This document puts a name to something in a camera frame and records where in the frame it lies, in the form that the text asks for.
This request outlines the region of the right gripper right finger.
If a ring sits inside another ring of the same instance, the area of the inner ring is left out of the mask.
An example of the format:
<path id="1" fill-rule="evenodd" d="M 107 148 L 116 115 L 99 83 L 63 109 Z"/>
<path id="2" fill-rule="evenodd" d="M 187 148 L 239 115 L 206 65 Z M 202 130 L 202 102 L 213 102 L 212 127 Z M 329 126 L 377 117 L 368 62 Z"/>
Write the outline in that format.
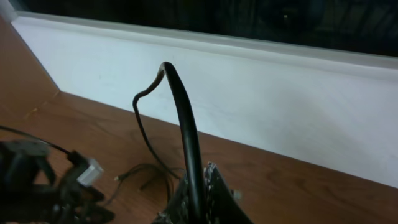
<path id="1" fill-rule="evenodd" d="M 240 208 L 217 165 L 209 162 L 205 171 L 208 221 L 215 224 L 253 224 Z"/>

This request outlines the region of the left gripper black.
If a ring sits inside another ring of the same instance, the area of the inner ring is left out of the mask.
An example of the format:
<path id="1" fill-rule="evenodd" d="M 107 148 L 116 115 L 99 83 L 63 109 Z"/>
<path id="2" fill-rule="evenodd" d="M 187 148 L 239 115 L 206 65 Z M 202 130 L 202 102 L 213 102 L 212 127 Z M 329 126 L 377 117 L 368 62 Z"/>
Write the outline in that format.
<path id="1" fill-rule="evenodd" d="M 104 194 L 92 186 L 63 178 L 57 192 L 59 197 L 52 206 L 48 223 L 105 224 L 115 218 L 112 211 L 99 204 L 105 200 Z"/>

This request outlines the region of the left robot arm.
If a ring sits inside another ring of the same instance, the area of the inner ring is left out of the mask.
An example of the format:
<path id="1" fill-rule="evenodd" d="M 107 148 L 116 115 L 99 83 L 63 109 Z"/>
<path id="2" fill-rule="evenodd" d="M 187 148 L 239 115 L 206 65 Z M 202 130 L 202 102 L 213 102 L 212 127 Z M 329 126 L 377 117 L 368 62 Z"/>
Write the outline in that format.
<path id="1" fill-rule="evenodd" d="M 104 194 L 92 186 L 100 165 L 76 151 L 58 180 L 49 148 L 26 140 L 1 142 L 1 223 L 108 223 L 115 214 L 100 206 Z"/>

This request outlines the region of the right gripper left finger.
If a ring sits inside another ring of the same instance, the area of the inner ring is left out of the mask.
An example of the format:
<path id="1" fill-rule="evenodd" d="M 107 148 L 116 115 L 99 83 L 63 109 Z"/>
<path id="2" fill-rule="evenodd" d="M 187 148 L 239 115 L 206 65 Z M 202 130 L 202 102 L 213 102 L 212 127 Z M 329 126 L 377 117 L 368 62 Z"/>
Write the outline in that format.
<path id="1" fill-rule="evenodd" d="M 189 187 L 185 175 L 166 208 L 158 213 L 152 224 L 189 224 Z"/>

